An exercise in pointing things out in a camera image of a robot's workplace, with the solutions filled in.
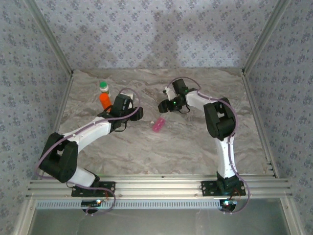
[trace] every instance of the patterned wallpaper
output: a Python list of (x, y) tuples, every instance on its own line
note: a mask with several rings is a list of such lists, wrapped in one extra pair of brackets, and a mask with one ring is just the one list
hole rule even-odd
[(277, 0), (36, 0), (73, 69), (243, 67)]
[(68, 76), (22, 0), (0, 3), (0, 234), (11, 234)]
[(313, 234), (313, 2), (292, 1), (249, 75), (281, 177)]

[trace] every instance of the bottle cap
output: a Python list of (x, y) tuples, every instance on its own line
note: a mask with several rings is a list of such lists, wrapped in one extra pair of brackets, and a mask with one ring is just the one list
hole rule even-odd
[(107, 86), (106, 82), (100, 82), (100, 88), (106, 88)]

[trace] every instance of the orange bottle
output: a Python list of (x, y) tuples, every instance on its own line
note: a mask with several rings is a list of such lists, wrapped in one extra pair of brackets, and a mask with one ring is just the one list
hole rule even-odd
[(110, 101), (110, 98), (109, 98), (107, 93), (101, 93), (99, 95), (99, 100), (100, 100), (100, 102), (102, 104), (103, 109), (106, 109), (106, 108), (108, 108), (109, 106), (112, 105), (112, 103)]

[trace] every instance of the purple cable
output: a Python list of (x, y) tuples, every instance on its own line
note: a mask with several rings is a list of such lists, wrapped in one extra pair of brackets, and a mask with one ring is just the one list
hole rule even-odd
[[(132, 115), (134, 115), (134, 114), (138, 111), (138, 109), (140, 108), (140, 104), (141, 104), (141, 102), (140, 102), (140, 96), (139, 96), (139, 94), (138, 94), (135, 90), (133, 90), (133, 89), (131, 89), (131, 88), (123, 88), (122, 90), (120, 90), (119, 94), (120, 94), (121, 92), (123, 92), (124, 90), (132, 91), (132, 92), (135, 93), (136, 96), (138, 97), (138, 106), (137, 106), (137, 108), (136, 108), (131, 114), (128, 114), (128, 115), (123, 116), (123, 117), (117, 117), (117, 118), (116, 118), (116, 117), (112, 117), (112, 118), (107, 118), (107, 119), (103, 119), (103, 120), (98, 120), (98, 121), (96, 121), (96, 122), (94, 122), (94, 123), (91, 123), (91, 124), (89, 124), (89, 125), (83, 127), (82, 129), (79, 129), (79, 130), (76, 131), (74, 134), (65, 136), (65, 137), (62, 138), (61, 140), (57, 141), (55, 144), (53, 144), (53, 145), (43, 154), (43, 156), (42, 156), (42, 157), (39, 159), (39, 161), (37, 162), (37, 164), (36, 164), (36, 166), (35, 166), (35, 173), (36, 173), (36, 175), (38, 175), (38, 176), (39, 176), (40, 178), (42, 178), (42, 179), (53, 179), (53, 177), (42, 176), (42, 175), (38, 174), (38, 173), (37, 173), (37, 169), (39, 168), (39, 166), (40, 166), (40, 164), (43, 162), (43, 160), (47, 157), (47, 155), (48, 155), (56, 146), (58, 146), (59, 144), (61, 144), (63, 141), (65, 141), (65, 140), (67, 140), (67, 139), (73, 137), (73, 135), (78, 135), (78, 134), (82, 133), (83, 131), (89, 129), (90, 127), (92, 127), (92, 126), (94, 126), (94, 125), (96, 125), (96, 124), (99, 124), (99, 123), (102, 123), (102, 122), (105, 122), (105, 121), (110, 121), (110, 120), (126, 119), (126, 118), (130, 118)], [(109, 209), (105, 210), (105, 211), (102, 212), (101, 214), (105, 214), (105, 213), (107, 213), (107, 212), (109, 212), (109, 211), (111, 211), (111, 210), (113, 209), (113, 207), (114, 207), (114, 205), (115, 205), (115, 202), (116, 202), (116, 197), (115, 197), (114, 192), (112, 192), (111, 190), (109, 190), (109, 189), (107, 189), (107, 188), (91, 188), (91, 187), (85, 187), (85, 186), (82, 186), (82, 185), (77, 185), (77, 186), (78, 186), (78, 187), (81, 187), (81, 188), (85, 188), (85, 189), (92, 189), (92, 190), (98, 189), (98, 190), (104, 190), (104, 191), (110, 192), (110, 193), (113, 195), (113, 197), (114, 197), (114, 202), (113, 202), (112, 206), (111, 206)]]
[(234, 174), (238, 177), (238, 179), (241, 180), (241, 181), (246, 185), (246, 189), (247, 189), (248, 192), (247, 192), (247, 201), (246, 201), (246, 203), (245, 203), (239, 210), (237, 210), (237, 211), (235, 211), (235, 212), (231, 212), (231, 211), (226, 211), (226, 212), (229, 212), (230, 214), (238, 213), (238, 212), (242, 211), (242, 210), (247, 206), (247, 204), (248, 204), (248, 202), (249, 202), (249, 200), (250, 200), (250, 188), (249, 188), (247, 182), (238, 174), (238, 172), (236, 171), (236, 169), (235, 169), (235, 167), (234, 167), (234, 163), (233, 163), (233, 161), (231, 160), (230, 138), (235, 135), (236, 130), (237, 130), (237, 128), (238, 128), (238, 116), (237, 116), (237, 114), (236, 114), (236, 111), (235, 111), (234, 108), (233, 108), (230, 104), (228, 104), (227, 102), (225, 102), (225, 101), (223, 101), (223, 100), (221, 100), (221, 99), (208, 97), (208, 96), (202, 94), (202, 93), (200, 92), (200, 90), (201, 90), (200, 84), (199, 84), (196, 80), (194, 80), (194, 79), (192, 79), (192, 78), (190, 78), (190, 77), (177, 77), (177, 78), (174, 78), (174, 79), (167, 85), (167, 87), (169, 87), (174, 81), (176, 81), (176, 80), (178, 80), (178, 79), (181, 79), (181, 78), (186, 78), (186, 79), (189, 79), (189, 80), (193, 81), (194, 83), (196, 83), (197, 86), (199, 87), (199, 89), (197, 90), (197, 94), (198, 94), (200, 97), (202, 97), (202, 98), (204, 98), (204, 99), (207, 99), (207, 100), (213, 100), (213, 101), (218, 101), (218, 102), (220, 102), (220, 103), (223, 103), (223, 104), (226, 105), (228, 108), (230, 108), (230, 110), (231, 110), (232, 113), (234, 114), (234, 117), (235, 117), (235, 128), (234, 128), (233, 132), (229, 135), (229, 137), (228, 137), (228, 139), (227, 139), (227, 141), (228, 141), (228, 143), (227, 143), (227, 144), (228, 144), (228, 158), (229, 158), (229, 162), (230, 162), (230, 167), (231, 167), (231, 169), (233, 170)]

